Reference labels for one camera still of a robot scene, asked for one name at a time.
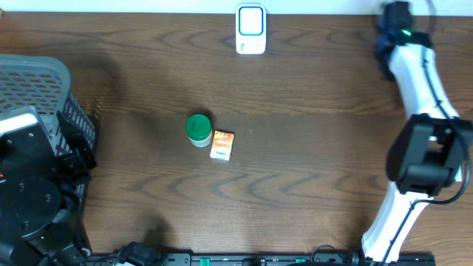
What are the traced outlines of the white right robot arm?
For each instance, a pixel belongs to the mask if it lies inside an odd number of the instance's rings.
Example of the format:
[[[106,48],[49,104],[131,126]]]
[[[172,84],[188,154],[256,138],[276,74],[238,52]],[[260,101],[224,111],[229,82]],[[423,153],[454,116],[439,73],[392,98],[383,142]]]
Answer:
[[[408,1],[381,6],[375,56],[396,82],[406,124],[387,155],[387,193],[361,238],[369,265],[398,265],[401,246],[428,205],[449,205],[465,193],[472,175],[472,122],[450,103],[428,32],[414,28]]]

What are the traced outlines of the green lid jar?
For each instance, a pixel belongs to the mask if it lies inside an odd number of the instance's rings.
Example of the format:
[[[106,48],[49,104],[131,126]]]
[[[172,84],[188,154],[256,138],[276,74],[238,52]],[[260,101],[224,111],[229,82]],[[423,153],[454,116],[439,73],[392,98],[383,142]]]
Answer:
[[[201,114],[192,115],[186,121],[186,133],[194,146],[199,148],[208,146],[213,138],[210,119]]]

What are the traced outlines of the orange small box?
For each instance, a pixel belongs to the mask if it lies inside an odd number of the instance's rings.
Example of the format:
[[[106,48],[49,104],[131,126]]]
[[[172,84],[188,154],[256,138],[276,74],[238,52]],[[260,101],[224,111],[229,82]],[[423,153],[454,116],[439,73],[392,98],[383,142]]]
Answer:
[[[211,144],[210,158],[215,160],[229,161],[234,143],[234,133],[214,132],[214,139]]]

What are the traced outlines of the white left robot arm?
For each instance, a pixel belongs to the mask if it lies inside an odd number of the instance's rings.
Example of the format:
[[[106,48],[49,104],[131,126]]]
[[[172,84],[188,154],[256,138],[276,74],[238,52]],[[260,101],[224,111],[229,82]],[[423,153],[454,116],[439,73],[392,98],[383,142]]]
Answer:
[[[77,188],[91,179],[94,150],[77,126],[56,117],[69,154],[54,152],[35,108],[1,116],[2,265],[85,265],[91,254]]]

